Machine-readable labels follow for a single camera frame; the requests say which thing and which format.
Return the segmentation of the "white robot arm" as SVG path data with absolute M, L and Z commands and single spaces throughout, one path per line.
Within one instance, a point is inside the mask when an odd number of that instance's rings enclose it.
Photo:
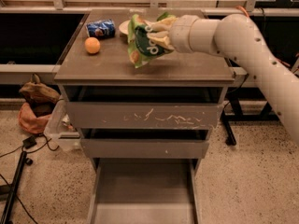
M 157 21 L 148 39 L 181 53 L 204 52 L 228 58 L 253 77 L 293 142 L 299 144 L 299 78 L 272 54 L 248 17 L 232 14 L 222 20 L 193 15 Z

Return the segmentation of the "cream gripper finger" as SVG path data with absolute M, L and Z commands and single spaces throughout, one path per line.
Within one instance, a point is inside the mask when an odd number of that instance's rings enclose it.
M 161 32 L 161 31 L 169 31 L 173 25 L 173 23 L 177 20 L 178 18 L 177 17 L 174 17 L 174 16 L 170 16 L 170 17 L 167 17 L 167 18 L 164 18 L 160 21 L 156 21 L 155 23 L 153 23 L 150 28 L 153 30 L 153 31 L 158 31 L 158 32 Z
M 147 38 L 164 49 L 174 50 L 168 35 L 167 31 L 161 31 L 158 33 L 147 33 Z

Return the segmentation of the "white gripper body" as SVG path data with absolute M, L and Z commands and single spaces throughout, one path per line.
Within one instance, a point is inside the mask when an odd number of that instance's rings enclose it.
M 192 53 L 189 36 L 193 24 L 199 19 L 194 15 L 183 15 L 178 18 L 169 30 L 170 43 L 177 52 Z

